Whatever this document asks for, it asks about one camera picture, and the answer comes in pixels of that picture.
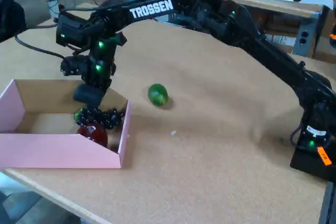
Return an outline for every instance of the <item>pink cardboard box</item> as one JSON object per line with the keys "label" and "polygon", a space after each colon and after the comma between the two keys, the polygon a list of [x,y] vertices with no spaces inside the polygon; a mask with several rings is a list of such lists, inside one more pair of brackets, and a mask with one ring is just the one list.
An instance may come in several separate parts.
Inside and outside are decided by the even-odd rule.
{"label": "pink cardboard box", "polygon": [[130,102],[109,89],[100,105],[126,109],[122,129],[108,132],[109,146],[76,134],[73,114],[85,106],[72,95],[81,81],[12,80],[0,96],[0,168],[121,168]]}

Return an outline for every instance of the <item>green fruit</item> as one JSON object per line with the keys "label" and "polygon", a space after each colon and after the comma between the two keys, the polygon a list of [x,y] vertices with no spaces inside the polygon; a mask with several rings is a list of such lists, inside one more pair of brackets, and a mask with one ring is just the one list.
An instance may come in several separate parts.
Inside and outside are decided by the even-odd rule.
{"label": "green fruit", "polygon": [[80,113],[81,111],[82,111],[82,109],[80,109],[79,111],[77,111],[77,112],[74,113],[74,117],[73,117],[73,119],[74,119],[75,122],[78,121],[78,119],[79,119],[79,113]]}
{"label": "green fruit", "polygon": [[163,106],[168,101],[167,89],[161,84],[153,84],[148,89],[148,98],[156,106]]}

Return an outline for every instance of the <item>orange label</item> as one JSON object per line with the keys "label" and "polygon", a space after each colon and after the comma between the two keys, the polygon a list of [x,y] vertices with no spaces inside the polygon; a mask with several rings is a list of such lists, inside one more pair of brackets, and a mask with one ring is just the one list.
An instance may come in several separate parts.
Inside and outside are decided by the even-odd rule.
{"label": "orange label", "polygon": [[331,160],[329,159],[328,155],[326,154],[326,151],[323,149],[323,147],[317,147],[317,151],[320,154],[320,157],[325,165],[331,165]]}

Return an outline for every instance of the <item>robotic arm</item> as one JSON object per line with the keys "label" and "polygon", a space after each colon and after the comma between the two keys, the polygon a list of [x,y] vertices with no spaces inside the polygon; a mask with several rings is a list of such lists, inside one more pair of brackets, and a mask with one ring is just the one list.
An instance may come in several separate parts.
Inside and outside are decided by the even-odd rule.
{"label": "robotic arm", "polygon": [[[64,75],[81,75],[85,84],[78,87],[74,99],[98,106],[114,75],[114,53],[126,38],[120,31],[127,25],[145,19],[177,13],[187,17],[195,30],[206,31],[221,42],[242,48],[287,85],[304,109],[299,128],[297,150],[317,158],[324,176],[336,180],[331,166],[325,166],[318,147],[327,149],[336,133],[336,95],[328,79],[297,63],[266,40],[256,28],[248,10],[233,1],[224,0],[132,0],[115,5],[106,3],[95,8],[88,20],[61,12],[56,42],[76,46],[74,56],[61,64]],[[79,52],[90,50],[88,56]]]}

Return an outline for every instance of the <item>red apple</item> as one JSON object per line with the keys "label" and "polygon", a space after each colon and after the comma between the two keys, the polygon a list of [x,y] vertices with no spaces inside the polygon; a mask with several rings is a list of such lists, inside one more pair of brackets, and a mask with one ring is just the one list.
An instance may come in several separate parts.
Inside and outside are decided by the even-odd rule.
{"label": "red apple", "polygon": [[107,133],[103,126],[98,123],[90,123],[88,125],[81,126],[77,134],[85,136],[87,139],[94,141],[101,146],[107,147]]}

